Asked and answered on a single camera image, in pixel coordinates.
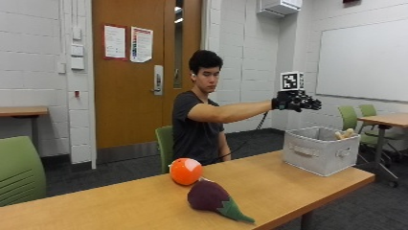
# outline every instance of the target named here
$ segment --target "plastic storage bin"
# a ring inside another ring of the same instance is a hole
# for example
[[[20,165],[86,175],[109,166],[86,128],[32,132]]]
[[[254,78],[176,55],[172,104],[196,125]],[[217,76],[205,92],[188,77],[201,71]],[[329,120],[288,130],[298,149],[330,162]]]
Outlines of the plastic storage bin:
[[[285,162],[322,176],[357,165],[361,136],[354,134],[347,139],[337,140],[337,131],[339,130],[319,126],[288,130]]]

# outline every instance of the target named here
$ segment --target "paper sign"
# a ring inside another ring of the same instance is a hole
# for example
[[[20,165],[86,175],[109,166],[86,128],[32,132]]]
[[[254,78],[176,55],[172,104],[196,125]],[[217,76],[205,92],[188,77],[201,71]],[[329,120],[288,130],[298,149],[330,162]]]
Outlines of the paper sign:
[[[104,28],[105,58],[127,59],[127,28],[107,25]]]
[[[147,62],[152,59],[153,31],[132,27],[131,60]]]

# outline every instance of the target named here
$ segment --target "bin handle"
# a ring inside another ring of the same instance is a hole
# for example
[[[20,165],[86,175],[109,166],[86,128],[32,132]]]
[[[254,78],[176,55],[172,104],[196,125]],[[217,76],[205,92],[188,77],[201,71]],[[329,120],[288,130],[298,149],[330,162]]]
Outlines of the bin handle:
[[[319,151],[318,150],[309,149],[309,148],[305,148],[305,147],[300,147],[300,146],[294,145],[293,143],[290,143],[290,150],[294,150],[296,152],[304,153],[304,154],[310,155],[310,156],[319,157]]]
[[[342,149],[342,150],[339,150],[337,153],[335,153],[335,156],[349,156],[350,155],[350,148],[347,148],[347,149]]]

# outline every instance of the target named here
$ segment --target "orange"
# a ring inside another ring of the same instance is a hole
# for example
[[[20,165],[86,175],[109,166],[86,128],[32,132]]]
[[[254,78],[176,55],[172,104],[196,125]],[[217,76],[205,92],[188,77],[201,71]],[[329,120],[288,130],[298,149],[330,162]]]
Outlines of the orange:
[[[191,185],[203,177],[204,166],[191,158],[179,158],[172,162],[171,175],[176,183]]]

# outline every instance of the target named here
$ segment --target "man's hand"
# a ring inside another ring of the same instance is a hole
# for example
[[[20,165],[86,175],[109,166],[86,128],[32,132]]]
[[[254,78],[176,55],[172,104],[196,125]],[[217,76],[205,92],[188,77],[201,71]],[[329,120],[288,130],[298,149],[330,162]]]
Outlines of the man's hand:
[[[280,91],[278,97],[272,99],[272,108],[290,109],[297,112],[302,112],[304,108],[319,110],[322,102],[306,95],[304,90]]]

